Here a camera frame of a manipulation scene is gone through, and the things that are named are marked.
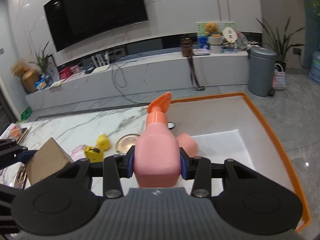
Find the pink spray bottle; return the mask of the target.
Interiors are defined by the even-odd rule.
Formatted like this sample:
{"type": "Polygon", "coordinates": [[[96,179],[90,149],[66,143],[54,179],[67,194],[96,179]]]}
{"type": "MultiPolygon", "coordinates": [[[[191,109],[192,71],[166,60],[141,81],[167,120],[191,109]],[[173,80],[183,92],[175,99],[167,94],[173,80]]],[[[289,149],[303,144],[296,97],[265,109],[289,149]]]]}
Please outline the pink spray bottle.
{"type": "Polygon", "coordinates": [[[133,162],[140,187],[173,187],[179,179],[180,148],[166,115],[171,97],[170,92],[164,93],[147,107],[145,129],[136,141],[133,162]]]}

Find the yellow tape measure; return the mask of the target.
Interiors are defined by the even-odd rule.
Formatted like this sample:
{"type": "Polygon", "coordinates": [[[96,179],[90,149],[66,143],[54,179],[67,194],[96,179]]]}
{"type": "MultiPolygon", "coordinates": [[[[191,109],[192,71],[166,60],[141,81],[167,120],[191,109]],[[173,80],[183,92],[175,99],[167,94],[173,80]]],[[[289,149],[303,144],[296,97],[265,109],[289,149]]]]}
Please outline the yellow tape measure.
{"type": "Polygon", "coordinates": [[[86,145],[84,147],[84,154],[91,163],[100,163],[104,160],[104,152],[97,147],[86,145]]]}

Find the gold vase with dried flowers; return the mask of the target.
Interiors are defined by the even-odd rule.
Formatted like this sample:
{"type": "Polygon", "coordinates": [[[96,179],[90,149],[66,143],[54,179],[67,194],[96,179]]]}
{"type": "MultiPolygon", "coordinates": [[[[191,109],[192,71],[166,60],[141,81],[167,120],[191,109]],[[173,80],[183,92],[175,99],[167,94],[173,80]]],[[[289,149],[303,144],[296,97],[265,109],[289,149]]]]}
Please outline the gold vase with dried flowers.
{"type": "Polygon", "coordinates": [[[40,78],[40,74],[37,70],[28,67],[24,60],[16,61],[10,68],[13,76],[18,77],[23,87],[30,93],[36,91],[35,83],[37,83],[40,78]]]}

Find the teddy bear plush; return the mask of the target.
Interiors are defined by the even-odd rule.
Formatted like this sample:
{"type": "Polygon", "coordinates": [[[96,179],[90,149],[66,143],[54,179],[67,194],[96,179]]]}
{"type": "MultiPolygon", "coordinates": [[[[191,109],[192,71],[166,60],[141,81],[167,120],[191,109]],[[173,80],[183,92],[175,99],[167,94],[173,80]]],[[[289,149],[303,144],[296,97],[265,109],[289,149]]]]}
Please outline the teddy bear plush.
{"type": "Polygon", "coordinates": [[[218,25],[215,22],[208,22],[204,25],[204,34],[211,37],[219,37],[218,25]]]}

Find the snack tray on table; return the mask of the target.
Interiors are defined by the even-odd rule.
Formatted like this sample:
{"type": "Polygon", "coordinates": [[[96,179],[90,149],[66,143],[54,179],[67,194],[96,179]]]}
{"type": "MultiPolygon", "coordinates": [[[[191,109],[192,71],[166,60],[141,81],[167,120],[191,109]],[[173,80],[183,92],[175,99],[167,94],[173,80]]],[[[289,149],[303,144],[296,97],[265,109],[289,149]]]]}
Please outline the snack tray on table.
{"type": "Polygon", "coordinates": [[[10,124],[1,135],[1,139],[15,139],[18,144],[22,143],[30,130],[30,126],[22,124],[10,124]]]}

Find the woven pastel basket bag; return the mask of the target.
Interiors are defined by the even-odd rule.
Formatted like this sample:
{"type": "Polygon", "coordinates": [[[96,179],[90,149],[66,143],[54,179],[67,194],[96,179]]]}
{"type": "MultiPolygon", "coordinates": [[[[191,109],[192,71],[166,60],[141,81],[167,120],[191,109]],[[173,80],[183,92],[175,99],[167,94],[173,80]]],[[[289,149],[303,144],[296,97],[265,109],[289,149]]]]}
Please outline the woven pastel basket bag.
{"type": "Polygon", "coordinates": [[[274,90],[284,90],[286,88],[286,76],[281,64],[274,65],[274,75],[272,81],[272,88],[274,90]]]}

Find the long-leaf potted plant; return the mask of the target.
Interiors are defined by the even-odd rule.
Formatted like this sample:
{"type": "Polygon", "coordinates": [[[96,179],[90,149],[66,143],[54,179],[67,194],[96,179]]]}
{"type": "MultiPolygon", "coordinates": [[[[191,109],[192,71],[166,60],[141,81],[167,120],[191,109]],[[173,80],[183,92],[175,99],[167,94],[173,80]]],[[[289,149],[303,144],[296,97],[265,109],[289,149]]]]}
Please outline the long-leaf potted plant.
{"type": "Polygon", "coordinates": [[[299,48],[305,46],[305,44],[302,43],[292,43],[291,38],[298,32],[303,31],[305,27],[301,27],[291,33],[287,33],[291,17],[287,19],[287,22],[285,23],[285,27],[283,30],[283,35],[280,35],[279,28],[276,27],[276,31],[273,31],[267,20],[264,18],[260,21],[257,19],[257,22],[262,26],[263,30],[267,34],[269,42],[261,42],[257,43],[258,45],[267,45],[269,48],[273,49],[273,51],[276,53],[276,63],[280,64],[284,71],[286,70],[287,64],[286,64],[286,56],[288,51],[291,48],[299,48]]]}

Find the gold round compact case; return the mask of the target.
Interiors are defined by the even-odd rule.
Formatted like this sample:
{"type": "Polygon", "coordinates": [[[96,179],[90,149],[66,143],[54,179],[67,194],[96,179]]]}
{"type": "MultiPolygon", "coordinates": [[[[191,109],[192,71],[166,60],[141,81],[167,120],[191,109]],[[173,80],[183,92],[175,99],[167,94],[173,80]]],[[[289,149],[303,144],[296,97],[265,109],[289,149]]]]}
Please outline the gold round compact case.
{"type": "Polygon", "coordinates": [[[139,135],[134,133],[124,135],[116,143],[116,152],[118,154],[127,153],[132,146],[135,146],[138,138],[139,135]]]}

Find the white wifi router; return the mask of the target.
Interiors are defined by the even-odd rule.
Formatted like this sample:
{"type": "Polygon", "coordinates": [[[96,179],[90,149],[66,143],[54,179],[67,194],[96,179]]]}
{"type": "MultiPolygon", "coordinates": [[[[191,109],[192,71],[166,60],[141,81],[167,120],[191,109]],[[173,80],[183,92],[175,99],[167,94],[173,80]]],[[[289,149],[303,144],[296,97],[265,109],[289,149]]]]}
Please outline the white wifi router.
{"type": "Polygon", "coordinates": [[[95,67],[92,74],[107,71],[111,66],[108,53],[105,53],[103,55],[96,54],[95,56],[92,56],[91,59],[95,67]]]}

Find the grey pedal trash bin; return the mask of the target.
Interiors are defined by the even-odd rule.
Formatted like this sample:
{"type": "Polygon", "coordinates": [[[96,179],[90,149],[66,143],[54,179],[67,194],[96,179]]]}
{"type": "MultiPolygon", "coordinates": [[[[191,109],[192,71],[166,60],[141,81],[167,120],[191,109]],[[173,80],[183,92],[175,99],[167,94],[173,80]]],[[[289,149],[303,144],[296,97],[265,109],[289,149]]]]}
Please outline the grey pedal trash bin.
{"type": "Polygon", "coordinates": [[[272,89],[277,54],[267,48],[253,46],[249,50],[248,90],[257,96],[268,96],[272,89]]]}

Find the red gift box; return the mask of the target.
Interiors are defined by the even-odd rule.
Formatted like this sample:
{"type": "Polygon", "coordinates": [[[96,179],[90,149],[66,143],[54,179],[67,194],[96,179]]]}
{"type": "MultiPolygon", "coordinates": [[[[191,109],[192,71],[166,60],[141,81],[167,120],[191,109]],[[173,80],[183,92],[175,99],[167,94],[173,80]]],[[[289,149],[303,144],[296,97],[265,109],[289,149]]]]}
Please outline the red gift box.
{"type": "Polygon", "coordinates": [[[63,68],[59,71],[60,79],[67,79],[72,75],[72,72],[69,67],[63,68]]]}

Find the yellow bulb squeeze bottle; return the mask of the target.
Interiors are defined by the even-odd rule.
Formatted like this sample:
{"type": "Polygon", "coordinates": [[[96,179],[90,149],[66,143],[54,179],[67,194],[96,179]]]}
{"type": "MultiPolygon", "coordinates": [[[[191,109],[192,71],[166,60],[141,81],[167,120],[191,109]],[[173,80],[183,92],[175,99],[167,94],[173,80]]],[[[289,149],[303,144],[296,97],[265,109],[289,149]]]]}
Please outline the yellow bulb squeeze bottle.
{"type": "Polygon", "coordinates": [[[96,146],[102,151],[106,151],[111,147],[111,142],[106,134],[101,133],[99,135],[99,137],[97,138],[96,146]]]}

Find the pink round compact mirror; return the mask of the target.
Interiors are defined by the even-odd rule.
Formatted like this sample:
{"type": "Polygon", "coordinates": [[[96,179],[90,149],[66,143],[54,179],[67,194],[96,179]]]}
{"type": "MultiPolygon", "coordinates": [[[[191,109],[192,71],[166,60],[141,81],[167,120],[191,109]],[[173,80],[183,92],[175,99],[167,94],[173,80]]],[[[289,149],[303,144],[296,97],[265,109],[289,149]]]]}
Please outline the pink round compact mirror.
{"type": "Polygon", "coordinates": [[[71,159],[73,161],[78,161],[80,159],[84,159],[84,158],[86,158],[85,148],[86,148],[86,145],[79,145],[76,148],[72,149],[69,156],[71,157],[71,159]]]}

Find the green illustrated poster board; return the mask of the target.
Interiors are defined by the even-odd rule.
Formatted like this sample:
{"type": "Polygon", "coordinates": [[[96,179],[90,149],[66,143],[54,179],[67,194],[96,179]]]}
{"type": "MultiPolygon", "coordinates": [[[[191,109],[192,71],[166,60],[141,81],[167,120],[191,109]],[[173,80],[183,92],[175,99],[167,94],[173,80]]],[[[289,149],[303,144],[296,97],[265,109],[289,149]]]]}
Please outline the green illustrated poster board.
{"type": "Polygon", "coordinates": [[[197,22],[197,38],[222,34],[223,29],[230,27],[235,29],[234,22],[197,22]]]}

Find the brown cardboard box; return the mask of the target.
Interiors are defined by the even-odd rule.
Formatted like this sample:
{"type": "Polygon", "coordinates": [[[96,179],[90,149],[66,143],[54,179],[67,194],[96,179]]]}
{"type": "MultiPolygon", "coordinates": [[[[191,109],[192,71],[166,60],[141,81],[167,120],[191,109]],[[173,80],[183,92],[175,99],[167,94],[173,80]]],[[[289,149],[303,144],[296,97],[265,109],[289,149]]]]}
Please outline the brown cardboard box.
{"type": "Polygon", "coordinates": [[[63,148],[50,138],[25,165],[29,183],[34,185],[73,162],[63,148]]]}

